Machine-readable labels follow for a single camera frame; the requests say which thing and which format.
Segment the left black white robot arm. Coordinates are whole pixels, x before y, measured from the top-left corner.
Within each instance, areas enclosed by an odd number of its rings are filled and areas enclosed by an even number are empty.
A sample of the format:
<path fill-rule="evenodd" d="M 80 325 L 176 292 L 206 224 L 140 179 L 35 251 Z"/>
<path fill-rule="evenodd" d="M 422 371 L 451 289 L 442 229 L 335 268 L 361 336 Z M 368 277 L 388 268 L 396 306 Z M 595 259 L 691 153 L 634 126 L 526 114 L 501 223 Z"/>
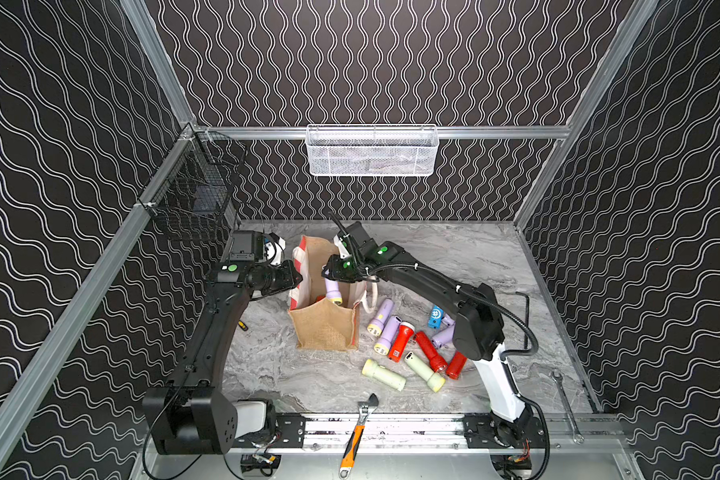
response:
<path fill-rule="evenodd" d="M 205 305 L 174 372 L 142 401 L 161 455 L 222 455 L 277 434 L 272 401 L 228 399 L 222 392 L 224 371 L 249 304 L 292 290 L 303 277 L 293 261 L 283 259 L 285 242 L 275 233 L 239 230 L 229 243 L 209 274 Z"/>

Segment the red jute Christmas tote bag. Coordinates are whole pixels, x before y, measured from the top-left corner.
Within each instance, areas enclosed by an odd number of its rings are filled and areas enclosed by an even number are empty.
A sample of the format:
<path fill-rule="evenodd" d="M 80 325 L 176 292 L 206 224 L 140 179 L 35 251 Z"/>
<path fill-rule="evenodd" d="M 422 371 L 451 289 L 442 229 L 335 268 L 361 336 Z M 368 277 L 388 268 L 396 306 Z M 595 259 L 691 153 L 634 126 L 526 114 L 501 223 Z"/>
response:
<path fill-rule="evenodd" d="M 289 316 L 301 350 L 356 350 L 360 311 L 374 311 L 378 287 L 369 282 L 342 283 L 322 276 L 329 258 L 339 248 L 331 241 L 303 236 L 293 250 L 293 262 L 303 277 L 289 292 Z"/>

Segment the blue white flashlight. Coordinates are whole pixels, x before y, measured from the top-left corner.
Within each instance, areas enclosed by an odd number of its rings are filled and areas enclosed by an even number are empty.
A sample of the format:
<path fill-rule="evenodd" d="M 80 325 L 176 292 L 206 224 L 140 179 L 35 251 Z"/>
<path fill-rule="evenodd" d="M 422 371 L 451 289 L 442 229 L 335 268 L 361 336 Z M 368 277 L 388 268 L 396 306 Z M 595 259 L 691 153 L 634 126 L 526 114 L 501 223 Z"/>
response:
<path fill-rule="evenodd" d="M 440 329 L 445 317 L 445 311 L 439 306 L 434 305 L 431 309 L 427 325 L 432 329 Z"/>

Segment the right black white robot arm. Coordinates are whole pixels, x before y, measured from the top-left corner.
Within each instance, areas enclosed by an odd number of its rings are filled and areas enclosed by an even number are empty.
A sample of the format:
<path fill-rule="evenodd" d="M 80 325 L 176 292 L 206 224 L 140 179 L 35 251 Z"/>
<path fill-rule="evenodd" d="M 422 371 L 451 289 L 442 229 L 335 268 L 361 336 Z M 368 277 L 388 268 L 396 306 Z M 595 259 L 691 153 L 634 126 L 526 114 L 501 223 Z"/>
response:
<path fill-rule="evenodd" d="M 520 391 L 509 364 L 511 357 L 531 357 L 540 348 L 527 322 L 500 305 L 489 285 L 455 280 L 394 242 L 378 243 L 359 221 L 346 226 L 333 212 L 329 218 L 338 227 L 338 243 L 348 254 L 332 255 L 322 276 L 344 283 L 390 282 L 443 309 L 455 321 L 454 347 L 474 362 L 488 392 L 493 421 L 490 440 L 502 447 L 550 448 L 544 411 Z"/>

